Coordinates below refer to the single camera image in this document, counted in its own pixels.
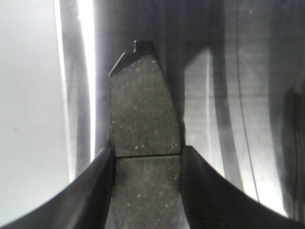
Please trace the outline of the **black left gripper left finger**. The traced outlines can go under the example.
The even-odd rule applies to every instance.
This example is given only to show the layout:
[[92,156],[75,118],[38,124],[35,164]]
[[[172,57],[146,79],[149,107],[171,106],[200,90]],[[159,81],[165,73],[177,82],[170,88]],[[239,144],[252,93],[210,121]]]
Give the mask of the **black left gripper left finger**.
[[103,229],[114,182],[114,153],[104,148],[87,169],[54,198],[5,229]]

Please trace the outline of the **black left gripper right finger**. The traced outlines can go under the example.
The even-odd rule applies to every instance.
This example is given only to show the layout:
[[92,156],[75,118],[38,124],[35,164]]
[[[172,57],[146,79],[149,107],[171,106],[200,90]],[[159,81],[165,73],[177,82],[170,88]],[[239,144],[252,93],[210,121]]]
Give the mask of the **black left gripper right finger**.
[[219,175],[192,146],[181,152],[180,192],[192,229],[303,229],[251,199]]

